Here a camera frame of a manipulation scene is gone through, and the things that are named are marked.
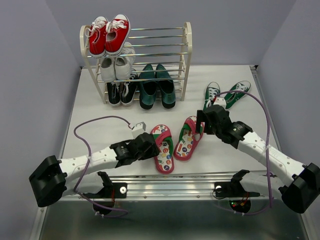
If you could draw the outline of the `pink patterned sandal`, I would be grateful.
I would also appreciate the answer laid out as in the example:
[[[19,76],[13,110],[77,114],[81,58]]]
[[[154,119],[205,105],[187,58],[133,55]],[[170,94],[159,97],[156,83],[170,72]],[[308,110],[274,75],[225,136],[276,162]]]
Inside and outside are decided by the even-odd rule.
[[[174,170],[172,134],[168,126],[156,125],[150,132],[158,147],[159,154],[154,157],[155,167],[161,174],[170,174]]]
[[[174,157],[179,161],[188,161],[203,137],[205,125],[201,123],[200,130],[197,131],[196,123],[196,116],[189,116],[184,121],[173,152]]]

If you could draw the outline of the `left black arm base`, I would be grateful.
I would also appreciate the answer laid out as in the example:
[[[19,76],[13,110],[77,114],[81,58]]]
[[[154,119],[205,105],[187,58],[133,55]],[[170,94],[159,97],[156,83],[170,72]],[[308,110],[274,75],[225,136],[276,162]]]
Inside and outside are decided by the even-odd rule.
[[[128,193],[126,182],[113,182],[106,172],[98,171],[97,175],[102,180],[102,189],[97,193],[76,193],[92,204],[96,216],[101,218],[121,218],[129,212],[122,208],[116,208],[116,199],[125,199]]]

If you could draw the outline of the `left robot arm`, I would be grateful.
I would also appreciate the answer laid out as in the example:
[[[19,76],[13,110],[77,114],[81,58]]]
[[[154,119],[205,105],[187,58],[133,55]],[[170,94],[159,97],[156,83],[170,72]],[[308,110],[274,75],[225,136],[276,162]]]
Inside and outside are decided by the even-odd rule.
[[[48,156],[30,175],[29,182],[39,207],[48,207],[64,196],[79,193],[89,199],[124,199],[127,185],[112,182],[105,171],[147,160],[159,153],[153,135],[144,132],[90,156],[65,159]]]

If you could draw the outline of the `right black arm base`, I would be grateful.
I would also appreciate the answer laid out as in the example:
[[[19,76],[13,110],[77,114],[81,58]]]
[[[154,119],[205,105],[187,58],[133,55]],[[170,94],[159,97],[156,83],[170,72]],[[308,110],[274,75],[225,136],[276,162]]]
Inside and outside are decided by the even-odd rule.
[[[228,202],[235,214],[253,215],[254,213],[249,213],[252,205],[250,198],[257,198],[261,194],[256,191],[247,191],[242,186],[241,181],[244,177],[248,177],[249,173],[249,170],[242,169],[235,173],[230,181],[215,182],[211,195],[217,200],[231,199]]]

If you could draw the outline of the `cream shoe rack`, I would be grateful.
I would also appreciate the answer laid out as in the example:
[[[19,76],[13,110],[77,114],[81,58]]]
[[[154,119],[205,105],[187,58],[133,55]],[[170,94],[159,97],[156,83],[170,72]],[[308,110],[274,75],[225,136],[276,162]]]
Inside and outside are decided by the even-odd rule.
[[[89,53],[88,25],[83,25],[79,32],[80,52],[84,68],[88,70],[102,102],[108,102],[107,85],[101,79],[102,57],[94,58]],[[144,67],[152,65],[153,72],[158,72],[157,65],[164,66],[174,82],[176,99],[184,101],[193,52],[192,27],[185,22],[180,27],[132,28],[124,48],[133,48],[134,53],[121,54],[120,57],[133,57],[132,67],[140,75]]]

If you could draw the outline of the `right white shoe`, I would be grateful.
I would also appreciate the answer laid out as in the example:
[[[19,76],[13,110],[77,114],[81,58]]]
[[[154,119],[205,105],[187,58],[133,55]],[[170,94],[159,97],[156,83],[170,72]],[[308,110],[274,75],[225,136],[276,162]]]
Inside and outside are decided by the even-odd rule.
[[[124,47],[121,50],[121,55],[115,58],[114,69],[115,75],[118,80],[127,80],[131,76],[132,65],[135,61],[135,49],[129,42],[124,43]]]

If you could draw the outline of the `left white shoe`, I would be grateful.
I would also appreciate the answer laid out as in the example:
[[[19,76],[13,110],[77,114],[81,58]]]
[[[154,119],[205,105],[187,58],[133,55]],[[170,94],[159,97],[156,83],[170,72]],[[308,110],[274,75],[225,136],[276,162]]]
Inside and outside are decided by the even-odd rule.
[[[100,65],[101,79],[106,83],[111,83],[116,80],[115,73],[115,58],[104,58]]]

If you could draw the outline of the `right green canvas sneaker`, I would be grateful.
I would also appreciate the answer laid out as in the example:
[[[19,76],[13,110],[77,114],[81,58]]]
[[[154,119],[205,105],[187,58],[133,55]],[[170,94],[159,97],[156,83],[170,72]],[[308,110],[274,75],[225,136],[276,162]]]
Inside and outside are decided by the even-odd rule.
[[[237,82],[224,96],[226,102],[226,109],[230,109],[238,100],[243,98],[251,89],[251,83],[249,81],[243,80]]]

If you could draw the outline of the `green canvas sneaker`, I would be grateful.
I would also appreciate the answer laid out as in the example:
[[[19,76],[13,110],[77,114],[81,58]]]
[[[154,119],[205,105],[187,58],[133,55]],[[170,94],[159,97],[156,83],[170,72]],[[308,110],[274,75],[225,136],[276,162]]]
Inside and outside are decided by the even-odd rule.
[[[224,96],[226,102],[226,109],[230,109],[238,100],[243,98],[251,89],[251,83],[249,81],[243,80],[237,82]]]
[[[217,82],[210,82],[205,89],[203,110],[209,108],[214,101],[214,98],[221,92],[220,86]]]

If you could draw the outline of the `left green canvas sneaker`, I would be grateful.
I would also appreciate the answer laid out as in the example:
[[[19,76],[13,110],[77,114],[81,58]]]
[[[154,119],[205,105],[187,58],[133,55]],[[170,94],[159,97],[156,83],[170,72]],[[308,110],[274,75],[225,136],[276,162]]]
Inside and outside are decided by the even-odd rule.
[[[209,108],[214,101],[214,98],[221,92],[220,86],[217,82],[210,82],[205,89],[203,110]]]

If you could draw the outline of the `black sneaker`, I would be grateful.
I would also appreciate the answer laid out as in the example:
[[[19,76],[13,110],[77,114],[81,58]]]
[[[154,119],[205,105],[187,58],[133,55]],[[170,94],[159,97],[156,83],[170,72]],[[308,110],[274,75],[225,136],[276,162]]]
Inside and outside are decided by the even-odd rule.
[[[121,103],[120,83],[117,81],[107,82],[108,102],[112,107],[117,107]]]
[[[138,79],[138,74],[134,73],[134,71],[135,69],[132,68],[128,81],[123,82],[120,101],[124,106],[128,106],[133,102],[134,95],[137,90],[137,82],[133,80]]]

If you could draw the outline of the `left black sneaker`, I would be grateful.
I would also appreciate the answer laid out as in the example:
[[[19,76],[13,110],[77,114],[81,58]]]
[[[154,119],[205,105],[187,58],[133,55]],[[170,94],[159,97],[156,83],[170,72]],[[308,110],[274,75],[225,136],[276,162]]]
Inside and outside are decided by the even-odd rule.
[[[117,107],[121,103],[120,83],[117,81],[107,82],[108,102],[112,107]]]

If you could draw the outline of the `right red sneaker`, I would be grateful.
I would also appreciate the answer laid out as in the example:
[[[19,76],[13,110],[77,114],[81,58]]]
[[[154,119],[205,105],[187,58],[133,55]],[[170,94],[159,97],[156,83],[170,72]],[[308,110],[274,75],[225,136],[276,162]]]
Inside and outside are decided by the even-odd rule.
[[[118,14],[106,24],[105,31],[105,53],[109,56],[119,55],[131,31],[129,19],[124,14]]]

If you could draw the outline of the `red sneaker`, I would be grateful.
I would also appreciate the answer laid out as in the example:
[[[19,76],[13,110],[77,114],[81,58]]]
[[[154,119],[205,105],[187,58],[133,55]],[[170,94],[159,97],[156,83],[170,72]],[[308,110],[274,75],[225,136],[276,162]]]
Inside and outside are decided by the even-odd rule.
[[[106,25],[108,20],[104,16],[98,16],[85,29],[85,36],[88,38],[89,53],[94,58],[100,58],[105,54]]]
[[[109,56],[119,55],[131,31],[129,19],[124,14],[118,14],[106,24],[105,31],[105,53]]]

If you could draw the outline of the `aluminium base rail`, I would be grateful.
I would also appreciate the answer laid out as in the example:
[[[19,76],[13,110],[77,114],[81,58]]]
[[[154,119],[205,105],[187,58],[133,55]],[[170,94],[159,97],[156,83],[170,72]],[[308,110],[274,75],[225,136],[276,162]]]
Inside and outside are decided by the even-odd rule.
[[[215,182],[229,181],[233,175],[178,175],[178,176],[137,176],[110,177],[112,182],[127,183],[125,201],[161,201],[161,200],[192,200],[195,198],[215,199],[212,191]]]

